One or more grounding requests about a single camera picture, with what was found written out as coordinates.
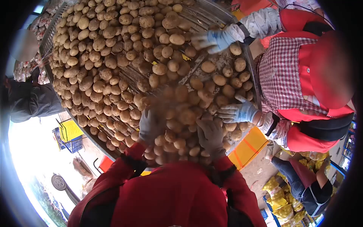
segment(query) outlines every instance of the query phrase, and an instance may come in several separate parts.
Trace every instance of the black pants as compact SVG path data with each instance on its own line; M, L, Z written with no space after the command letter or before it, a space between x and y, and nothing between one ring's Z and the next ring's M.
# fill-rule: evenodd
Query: black pants
M291 163L277 157L273 157L271 162L283 175L286 176L291 186L291 195L295 199L299 200L305 190L305 187Z

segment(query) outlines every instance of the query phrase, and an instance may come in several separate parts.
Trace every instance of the gray shirt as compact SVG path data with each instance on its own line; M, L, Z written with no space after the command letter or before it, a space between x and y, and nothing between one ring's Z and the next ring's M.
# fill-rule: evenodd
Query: gray shirt
M51 83L37 87L30 82L10 81L10 83L9 102L12 122L24 122L31 117L46 117L65 111Z

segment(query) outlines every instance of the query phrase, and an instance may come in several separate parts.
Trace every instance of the red shirt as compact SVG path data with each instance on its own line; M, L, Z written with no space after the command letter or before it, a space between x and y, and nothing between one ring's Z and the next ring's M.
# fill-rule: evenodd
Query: red shirt
M145 148L135 143L126 151L140 159ZM215 164L218 171L232 166L228 157ZM92 190L72 211L68 227L79 226L83 210L117 198L111 226L227 226L227 202L220 188L213 184L199 164L177 162L156 168L150 175L131 180L133 169L118 158L95 182ZM119 193L110 192L94 198L108 188L120 185ZM255 227L266 226L256 195L237 170L224 182L232 189L235 209L244 212Z
M325 21L310 12L283 9L280 11L281 24L286 30L284 33L279 33L276 37L304 37L318 39L317 35L309 32L302 31L305 24L309 21L319 21L325 23ZM307 100L312 100L315 96L311 82L310 82L310 55L314 48L314 44L306 44L300 46L299 49L299 77L301 83L302 94ZM327 111L327 116L324 114L316 114L314 111L302 112L299 109L285 109L278 110L278 112L286 119L293 122L311 121L315 119L330 119L331 117L342 117L353 113L354 111L349 106L344 106L337 110L330 110L319 104L320 107ZM300 132L298 124L291 127L287 133L287 146L290 150L295 152L301 151L316 151L325 153L328 152L339 141L323 141L319 139L311 138Z

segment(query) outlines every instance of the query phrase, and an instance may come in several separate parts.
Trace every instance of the red and white checkered shirt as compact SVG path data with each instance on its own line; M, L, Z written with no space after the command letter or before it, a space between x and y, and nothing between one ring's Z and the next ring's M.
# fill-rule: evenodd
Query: red and white checkered shirt
M262 91L262 111L272 111L284 118L278 110L298 108L327 114L319 106L304 100L299 77L299 48L314 44L316 39L274 37L257 64Z

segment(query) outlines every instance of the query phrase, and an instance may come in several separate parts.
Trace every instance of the potato sorting table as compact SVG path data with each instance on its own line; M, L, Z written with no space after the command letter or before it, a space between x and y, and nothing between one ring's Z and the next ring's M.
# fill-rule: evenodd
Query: potato sorting table
M220 28L222 28L225 25L228 25L230 23L237 23L238 20L235 16L232 16L230 12L228 12L226 9L220 7L219 5L209 2L207 0L196 0L195 4L193 6L187 6L184 4L181 4L183 6L182 12L179 13L179 16L190 21L191 22L191 33L198 33L208 30L210 25L218 25ZM62 18L62 13L65 12L70 6L66 3L63 3L63 5L60 7L58 12L55 14L53 20L51 21L48 29L46 30L44 34L44 38L40 44L40 54L43 58L43 62L47 62L49 56L51 56L53 51L53 36L57 32L56 25L59 22L59 20ZM243 57L246 60L246 68L243 72L248 71L251 74L250 81L253 83L253 88L251 91L253 92L253 102L261 109L261 100L260 100L260 89L259 89L259 83L257 74L255 71L255 64L252 59L252 54L250 52L249 46L240 44L242 54L239 57ZM179 49L180 52L184 53L184 50L182 48ZM190 71L189 73L184 77L179 77L176 81L171 81L168 83L168 85L186 85L187 88L192 90L189 81L190 78L199 78L202 82L206 80L211 79L210 73L206 73L201 70L201 64L206 61L210 60L216 65L216 69L218 72L222 71L222 68L226 65L233 66L234 60L238 56L233 56L229 49L226 51L223 51L219 54L209 55L206 51L198 51L197 55L193 57L192 59L188 59L189 65L190 65ZM126 67L119 67L120 74L119 76L126 80L129 84L128 91L136 94L141 93L141 91L138 89L136 83L141 78L149 78L149 74L141 74L138 69L134 68L132 64L129 64ZM50 82L53 82L53 73L52 69L49 64L45 64L45 71L46 74L50 80ZM239 73L234 73L232 77L238 76ZM149 92L146 92L144 94L146 95L158 95L162 93L162 88L165 87L165 85L159 86L156 89L152 89ZM214 91L214 94L218 93L220 90L220 87L216 86L216 89ZM131 108L137 108L135 104L130 104ZM70 112L70 109L65 108L66 111L69 113L69 115L72 117L72 119L75 121L75 123L79 126L77 117L73 116ZM120 121L119 116L110 116L108 118L113 118L114 120ZM131 135L132 132L135 130L138 130L137 127L133 128L130 125L126 124L128 127L128 135ZM112 138L114 136L114 131L107 128L106 123L100 123L100 126L98 127L100 131L103 131L107 134L109 138ZM115 161L116 158L120 156L121 151L118 149L118 147L111 151L106 147L106 143L101 141L97 135L92 135L90 133L90 127L80 127L80 129L84 132L84 134L111 160ZM234 148L239 144L241 140L248 134L249 128L246 131L242 132L242 138L239 141L234 141L230 137L227 138L228 142L231 144L231 148L226 152L226 154L229 154L231 151L234 150Z

